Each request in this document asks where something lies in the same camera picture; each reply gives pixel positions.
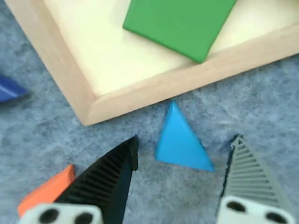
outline green rectangle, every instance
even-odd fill
[[[131,0],[123,28],[203,62],[236,0]]]

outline blue-gray carpet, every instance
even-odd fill
[[[293,210],[299,210],[299,55],[175,98],[213,160],[214,173],[155,161],[169,101],[82,126],[3,0],[0,73],[30,91],[29,97],[0,104],[0,223],[16,223],[20,199],[67,164],[80,174],[134,134],[141,141],[140,166],[125,224],[213,223],[228,141],[236,133],[272,168]]]

